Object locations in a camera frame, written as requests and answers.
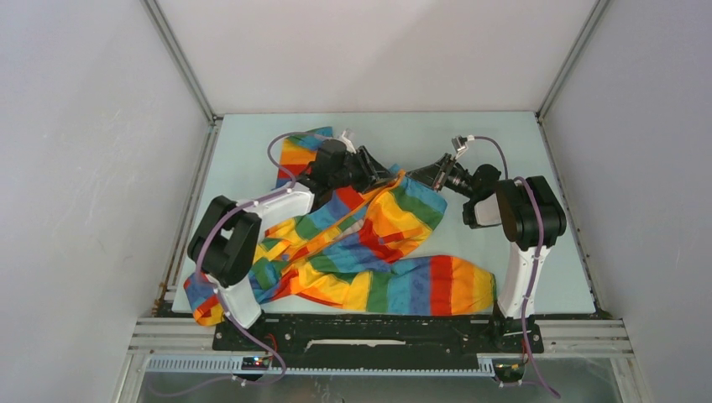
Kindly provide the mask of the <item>rainbow striped jacket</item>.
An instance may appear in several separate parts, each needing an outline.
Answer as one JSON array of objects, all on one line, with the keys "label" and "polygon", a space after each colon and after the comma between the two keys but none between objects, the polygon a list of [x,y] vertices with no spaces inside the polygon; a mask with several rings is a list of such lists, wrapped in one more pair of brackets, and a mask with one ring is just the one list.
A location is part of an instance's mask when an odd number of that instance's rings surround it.
[{"label": "rainbow striped jacket", "polygon": [[450,255],[414,251],[443,220],[447,201],[398,171],[361,194],[338,190],[325,206],[265,233],[248,272],[258,303],[287,296],[348,311],[450,317],[495,301],[495,277]]}]

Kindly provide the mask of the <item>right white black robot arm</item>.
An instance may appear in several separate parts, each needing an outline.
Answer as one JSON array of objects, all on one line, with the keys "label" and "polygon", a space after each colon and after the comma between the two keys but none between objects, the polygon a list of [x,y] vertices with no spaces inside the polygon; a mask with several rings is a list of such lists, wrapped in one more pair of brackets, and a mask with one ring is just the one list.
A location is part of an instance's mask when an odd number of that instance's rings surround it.
[{"label": "right white black robot arm", "polygon": [[447,188],[465,196],[465,226],[502,228],[510,242],[510,257],[503,293],[490,316],[488,338],[500,351],[513,349],[522,334],[534,329],[534,295],[542,266],[567,227],[564,210],[546,178],[503,179],[502,172],[490,164],[471,173],[450,154],[407,175],[434,191]]}]

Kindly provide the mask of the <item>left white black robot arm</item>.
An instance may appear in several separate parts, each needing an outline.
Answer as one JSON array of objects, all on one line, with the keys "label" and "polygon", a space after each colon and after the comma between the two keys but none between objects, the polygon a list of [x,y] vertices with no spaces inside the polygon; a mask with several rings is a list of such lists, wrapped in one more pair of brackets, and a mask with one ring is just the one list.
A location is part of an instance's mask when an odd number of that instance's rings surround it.
[{"label": "left white black robot arm", "polygon": [[265,339],[265,327],[257,321],[262,308],[249,279],[265,231],[317,210],[337,189],[372,191],[396,178],[365,147],[354,148],[341,139],[325,139],[297,174],[284,166],[279,169],[287,182],[263,196],[244,201],[213,198],[186,252],[195,264],[184,283],[194,320],[205,327],[223,320],[237,323],[233,339],[249,350]]}]

